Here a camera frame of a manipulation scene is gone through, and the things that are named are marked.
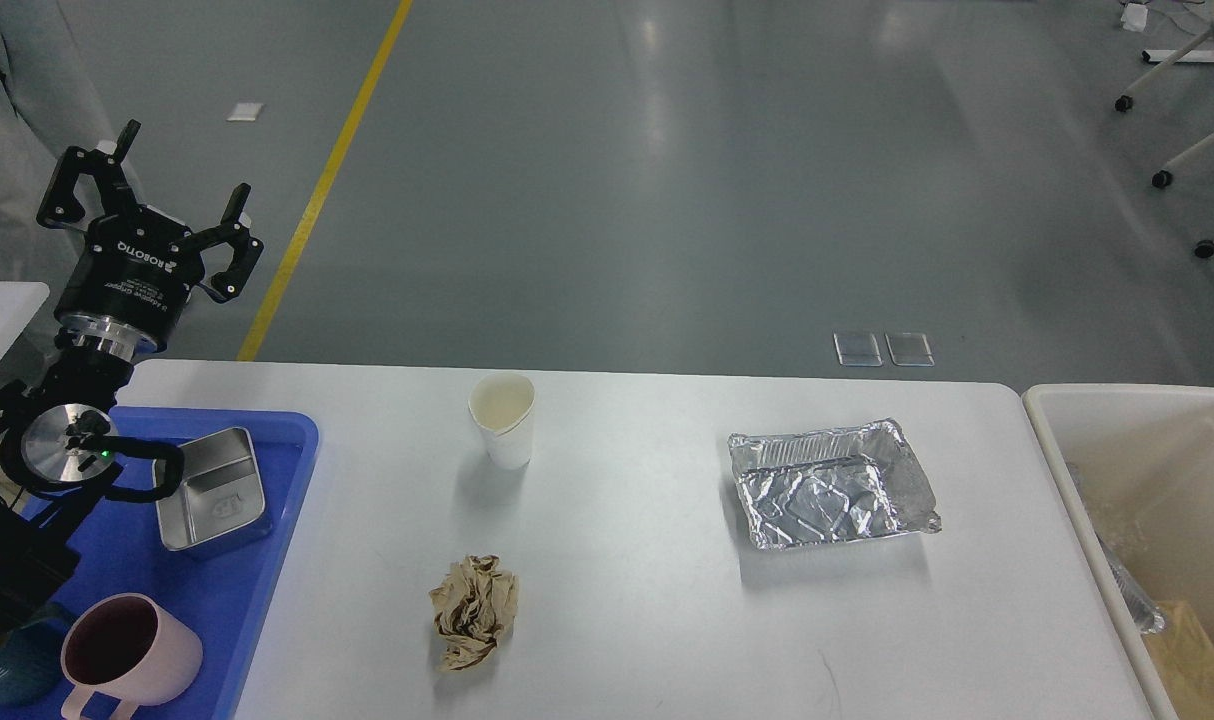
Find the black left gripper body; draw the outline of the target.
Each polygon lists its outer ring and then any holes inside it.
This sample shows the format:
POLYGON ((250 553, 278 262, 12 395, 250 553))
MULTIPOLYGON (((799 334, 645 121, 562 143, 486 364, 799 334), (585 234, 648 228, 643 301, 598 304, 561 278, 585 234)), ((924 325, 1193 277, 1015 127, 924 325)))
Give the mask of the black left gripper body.
POLYGON ((107 214, 91 220, 53 318, 68 331, 76 318, 110 318, 140 334, 138 355, 168 348, 204 272, 199 255, 171 251, 187 233, 186 223, 149 205, 135 219, 107 214))

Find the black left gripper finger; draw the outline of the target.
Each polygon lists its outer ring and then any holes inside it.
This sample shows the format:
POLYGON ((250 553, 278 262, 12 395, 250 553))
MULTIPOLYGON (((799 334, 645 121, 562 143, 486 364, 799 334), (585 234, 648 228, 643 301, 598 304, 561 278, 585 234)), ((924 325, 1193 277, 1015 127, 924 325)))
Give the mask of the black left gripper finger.
POLYGON ((178 278, 191 287, 199 287, 215 304, 227 304, 242 295, 263 254, 263 242, 253 236, 251 222, 245 212, 251 189, 249 183, 237 185, 217 225, 187 234, 177 242, 178 278), (226 270, 205 279, 203 254, 220 245, 229 246, 229 263, 226 270))
POLYGON ((69 146, 51 172, 49 187, 36 209, 36 223, 49 229, 86 234, 96 223, 109 222, 121 232, 137 236, 144 233, 144 212, 141 211, 124 172, 124 159, 140 129, 141 123, 130 119, 112 143, 100 143, 95 149, 69 146), (85 219, 85 206, 76 199, 76 186, 83 177, 91 178, 100 192, 100 205, 103 209, 100 217, 89 222, 85 219))

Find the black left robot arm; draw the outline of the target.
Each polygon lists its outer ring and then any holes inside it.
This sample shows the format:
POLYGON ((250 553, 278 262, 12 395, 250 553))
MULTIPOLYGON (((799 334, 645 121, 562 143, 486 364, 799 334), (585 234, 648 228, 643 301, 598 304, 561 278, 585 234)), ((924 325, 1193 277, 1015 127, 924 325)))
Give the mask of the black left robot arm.
POLYGON ((138 127, 130 120, 95 149, 68 147, 36 210, 42 227, 69 229, 85 214, 75 193, 83 176, 103 208, 53 311, 58 359, 36 386, 0 389, 0 466, 44 501, 22 518, 0 498, 0 637, 75 574, 80 555, 69 538, 98 501, 153 503, 178 489, 182 450, 118 433, 117 395, 136 357, 168 347, 192 291, 217 304, 237 299, 263 253, 243 210, 249 185, 236 186, 222 219, 204 231, 138 202, 124 172, 138 127))

